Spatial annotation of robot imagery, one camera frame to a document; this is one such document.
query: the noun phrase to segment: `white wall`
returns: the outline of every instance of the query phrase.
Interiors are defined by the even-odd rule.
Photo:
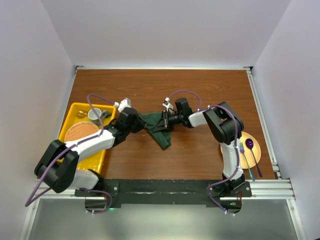
[[[0,1],[0,239],[17,240],[34,168],[57,137],[72,64],[40,0]]]
[[[42,0],[74,65],[253,66],[290,0]]]
[[[253,68],[281,173],[308,239],[320,238],[320,1],[293,0]]]

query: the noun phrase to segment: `teal utensil handle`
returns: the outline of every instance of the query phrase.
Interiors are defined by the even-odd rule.
[[[261,171],[260,171],[260,168],[259,168],[259,166],[258,166],[256,157],[255,157],[255,154],[254,154],[254,151],[252,151],[252,149],[251,149],[251,152],[252,152],[252,155],[253,155],[253,158],[254,158],[254,161],[255,161],[256,169],[258,170],[259,176],[262,178],[262,173],[261,173]]]
[[[250,169],[250,166],[249,166],[247,157],[246,157],[246,155],[245,155],[244,153],[243,153],[243,155],[244,155],[244,159],[245,159],[246,165],[248,166],[248,170],[249,170],[249,173],[250,173],[250,177],[251,177],[252,181],[255,181],[255,177],[254,177],[254,175],[252,174],[252,171],[251,171],[251,169]]]

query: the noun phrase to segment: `black base bracket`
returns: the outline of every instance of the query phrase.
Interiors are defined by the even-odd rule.
[[[112,196],[112,208],[121,208],[122,204],[165,204],[165,205],[217,205],[208,197],[207,186],[221,180],[162,180],[162,179],[105,179],[104,190]],[[209,193],[224,208],[240,210],[242,197],[251,197],[249,182],[244,182],[232,191],[225,191],[221,184],[210,189]],[[76,190],[76,197],[97,197],[102,194]],[[223,197],[235,197],[238,200],[221,200]],[[87,205],[103,208],[105,200],[87,200]]]

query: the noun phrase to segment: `wooden surface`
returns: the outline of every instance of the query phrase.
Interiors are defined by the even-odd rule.
[[[177,90],[197,93],[202,107],[227,102],[242,119],[244,131],[260,144],[263,179],[275,178],[245,70],[79,70],[66,113],[72,103],[86,103],[90,93],[116,102],[129,98],[140,113],[159,112],[165,97]],[[171,102],[181,97],[196,111],[199,100],[189,93],[178,93]],[[95,97],[92,102],[109,105]],[[106,151],[101,174],[114,179],[221,179],[222,171],[220,145],[209,127],[179,125],[171,133],[171,147],[164,151],[146,130],[130,134],[125,142]],[[256,167],[252,172],[260,179]],[[250,179],[248,170],[244,173]]]

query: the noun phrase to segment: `spoon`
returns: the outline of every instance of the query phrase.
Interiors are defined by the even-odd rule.
[[[84,118],[84,117],[86,117],[88,115],[88,112],[80,110],[80,111],[78,111],[76,113],[76,115],[77,115],[78,118],[82,119],[82,118]]]
[[[254,141],[253,141],[251,138],[248,138],[247,140],[245,140],[245,145],[246,145],[246,147],[247,147],[248,149],[251,150],[252,155],[253,155],[253,158],[254,158],[254,161],[255,161],[256,168],[257,168],[258,173],[259,173],[259,176],[262,178],[262,173],[261,173],[260,168],[259,168],[259,166],[258,166],[258,163],[257,163],[256,157],[255,157],[254,151],[252,151],[252,149],[254,148]]]
[[[251,177],[252,181],[255,181],[255,177],[254,177],[254,175],[252,174],[252,171],[251,171],[251,169],[250,169],[250,166],[249,166],[249,163],[248,163],[246,154],[245,154],[244,144],[243,144],[242,142],[240,142],[240,153],[242,153],[243,156],[244,156],[244,159],[245,159],[246,165],[248,166],[249,174],[250,174],[250,177]]]

